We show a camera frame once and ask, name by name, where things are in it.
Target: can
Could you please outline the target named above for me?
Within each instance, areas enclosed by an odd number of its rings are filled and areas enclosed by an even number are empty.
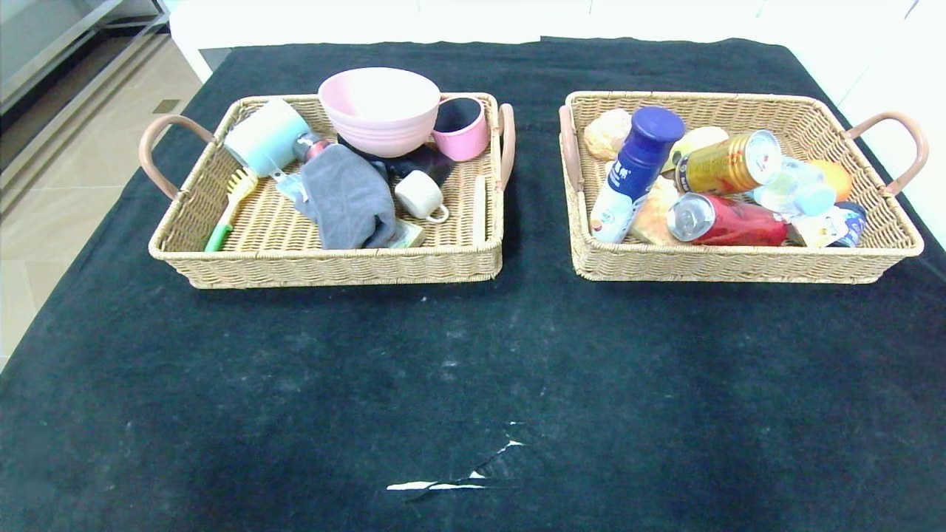
[[[676,165],[674,180],[681,192],[725,196],[765,185],[779,168],[779,140],[768,130],[758,130],[685,155]]]
[[[669,109],[641,107],[634,112],[631,132],[588,217],[591,236],[605,243],[624,240],[670,155],[670,148],[685,131],[683,120]]]
[[[853,202],[838,202],[834,206],[840,209],[847,232],[829,244],[829,247],[857,247],[864,228],[867,227],[867,211]]]
[[[780,246],[788,224],[754,204],[688,192],[667,211],[667,227],[678,240],[718,246]]]

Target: black tablecloth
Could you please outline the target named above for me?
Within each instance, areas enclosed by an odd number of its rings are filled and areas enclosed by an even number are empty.
[[[922,256],[864,286],[571,268],[565,96],[825,99],[786,49],[245,48],[185,114],[212,129],[237,98],[379,64],[515,106],[499,277],[198,291],[148,255],[167,203],[139,171],[0,375],[0,529],[946,527],[946,258],[925,229]],[[200,150],[177,130],[155,159],[180,183]],[[473,470],[484,488],[386,489]]]

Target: wicker basket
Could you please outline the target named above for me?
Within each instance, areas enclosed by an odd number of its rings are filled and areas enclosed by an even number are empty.
[[[460,96],[444,94],[444,98]],[[331,122],[314,95],[243,98],[230,106],[211,134],[179,115],[156,120],[142,137],[139,157],[152,181],[172,200],[149,243],[151,255],[166,261],[201,289],[448,283],[494,278],[502,268],[502,192],[516,156],[513,109],[501,108],[487,94],[462,94],[483,102],[492,138],[476,159],[458,163],[441,189],[450,209],[447,222],[433,224],[397,216],[425,227],[421,247],[407,249],[323,250],[319,230],[295,210],[272,179],[260,180],[241,204],[234,231],[219,252],[205,253],[214,225],[227,204],[226,182],[240,168],[223,148],[233,127],[271,98],[288,102],[321,135],[334,138]],[[151,161],[151,147],[170,124],[181,124],[205,142],[196,166],[178,190]],[[500,154],[499,137],[503,135]],[[295,171],[298,167],[287,168]],[[486,208],[475,208],[478,176],[486,182]],[[485,229],[474,230],[474,222]]]
[[[633,112],[659,105],[680,115],[690,129],[719,126],[730,134],[768,129],[782,150],[798,158],[829,159],[854,177],[850,200],[867,211],[867,228],[857,248],[798,246],[660,246],[628,236],[607,244],[591,236],[588,213],[604,182],[605,161],[593,158],[581,142],[585,126],[602,112]],[[923,250],[923,240],[894,199],[926,161],[926,139],[906,116],[876,115],[846,132],[831,111],[812,98],[651,92],[576,92],[560,109],[560,137],[569,207],[571,257],[578,275],[597,281],[767,281],[869,283],[904,257]],[[893,118],[917,141],[913,166],[885,186],[853,142],[877,122]]]

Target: green handle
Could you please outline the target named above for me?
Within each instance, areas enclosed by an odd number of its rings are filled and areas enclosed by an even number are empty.
[[[227,235],[233,230],[234,226],[226,223],[221,223],[217,227],[214,227],[214,232],[210,234],[210,240],[208,240],[207,245],[203,247],[203,251],[220,251],[223,247],[223,242],[227,240]]]

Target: red can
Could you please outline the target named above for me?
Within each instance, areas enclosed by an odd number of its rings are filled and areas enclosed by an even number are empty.
[[[717,246],[780,246],[788,224],[754,204],[688,192],[667,211],[667,227],[678,240]]]

